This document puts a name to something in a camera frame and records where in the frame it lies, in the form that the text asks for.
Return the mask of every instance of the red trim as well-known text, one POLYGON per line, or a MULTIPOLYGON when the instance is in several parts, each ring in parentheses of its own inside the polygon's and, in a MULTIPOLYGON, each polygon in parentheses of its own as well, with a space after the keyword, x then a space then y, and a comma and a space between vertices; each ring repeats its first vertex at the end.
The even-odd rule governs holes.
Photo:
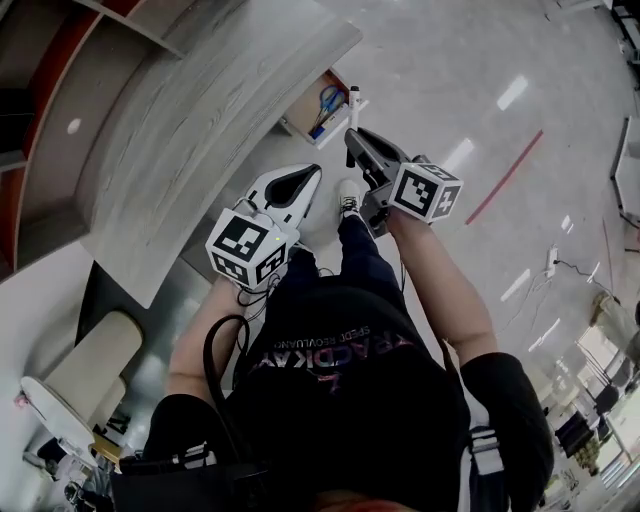
POLYGON ((24 167, 0 175, 0 251, 13 272, 16 271, 16 220, 20 206, 20 191, 24 180, 24 167))
POLYGON ((498 182, 498 184, 495 187, 493 187, 493 190, 489 193, 489 195, 486 197, 486 199, 484 201, 482 201, 482 203, 480 203, 480 206, 478 206, 475 209, 475 211, 471 214, 471 216, 467 219, 467 221, 465 222, 465 224, 467 226, 469 224, 471 224, 478 215, 480 215, 482 210, 484 210, 487 207, 487 205, 491 202, 491 200, 498 193, 498 191, 504 186, 504 184, 511 177, 511 175, 514 172, 516 172, 516 169, 520 166, 522 161, 527 157, 529 152, 533 149, 533 146, 535 146, 536 143, 540 140, 540 137, 542 137, 542 133, 543 133, 542 130, 540 130, 538 133, 536 133, 536 136, 533 138, 533 140, 531 142, 529 142, 529 145, 525 148, 525 150, 522 152, 522 154, 518 157, 518 159, 515 161, 515 163, 511 166, 509 171, 507 171, 507 174, 505 174, 503 176, 503 178, 498 182))

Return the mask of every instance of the cylindrical stool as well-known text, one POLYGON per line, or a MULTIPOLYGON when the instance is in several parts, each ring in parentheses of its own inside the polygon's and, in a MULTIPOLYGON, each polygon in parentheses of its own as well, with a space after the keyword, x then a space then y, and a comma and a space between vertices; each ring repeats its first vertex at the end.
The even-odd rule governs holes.
POLYGON ((107 423, 113 416, 118 405, 124 398, 124 394, 127 392, 127 386, 124 383, 122 377, 118 377, 111 388, 100 402, 98 408, 91 415, 91 419, 88 421, 90 426, 97 426, 101 430, 107 428, 107 423))
POLYGON ((112 311, 51 372, 44 382, 23 377, 22 389, 40 421, 67 452, 94 465, 88 424, 142 344, 137 324, 112 311))

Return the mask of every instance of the shoulder strap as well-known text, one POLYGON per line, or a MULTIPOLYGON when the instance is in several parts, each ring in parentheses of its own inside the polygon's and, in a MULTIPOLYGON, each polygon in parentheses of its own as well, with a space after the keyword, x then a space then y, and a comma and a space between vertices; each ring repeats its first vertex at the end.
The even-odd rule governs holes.
POLYGON ((505 496, 502 475, 502 457, 496 432, 491 428, 489 411, 464 385, 444 340, 438 339, 444 366, 451 378, 460 386, 469 409, 469 440, 460 460, 460 491, 458 512, 503 510, 492 508, 495 501, 505 496))

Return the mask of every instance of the wall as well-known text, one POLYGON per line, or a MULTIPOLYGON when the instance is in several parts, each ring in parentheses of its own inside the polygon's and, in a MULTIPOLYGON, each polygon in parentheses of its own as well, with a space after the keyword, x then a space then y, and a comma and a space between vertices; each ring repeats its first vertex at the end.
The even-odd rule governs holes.
POLYGON ((23 375, 44 377, 71 347, 92 259, 79 243, 0 285, 0 510, 30 509, 40 485, 22 452, 40 429, 13 404, 23 375))

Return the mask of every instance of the red line on floor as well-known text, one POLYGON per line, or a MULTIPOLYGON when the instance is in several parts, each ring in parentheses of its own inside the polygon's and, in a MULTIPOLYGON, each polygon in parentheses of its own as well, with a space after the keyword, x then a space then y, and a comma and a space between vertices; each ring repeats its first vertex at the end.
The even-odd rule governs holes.
POLYGON ((491 202, 491 200, 498 193, 498 191, 504 186, 504 184, 511 177, 511 175, 514 172, 516 172, 516 169, 520 166, 522 161, 527 157, 529 152, 533 149, 533 146, 535 146, 536 143, 540 140, 540 137, 542 137, 542 133, 543 133, 542 130, 536 133, 536 136, 533 138, 531 142, 529 142, 529 145, 524 149, 522 154, 514 162, 514 164, 509 169, 509 171, 507 171, 507 174, 505 174, 503 178, 498 182, 498 184, 495 187, 493 187, 493 190, 489 193, 487 198, 484 201, 482 201, 482 203, 480 203, 480 206, 478 206, 476 210, 471 214, 471 216, 467 219, 467 221, 465 222, 467 226, 471 224, 478 215, 480 215, 482 210, 484 210, 487 207, 487 205, 491 202))

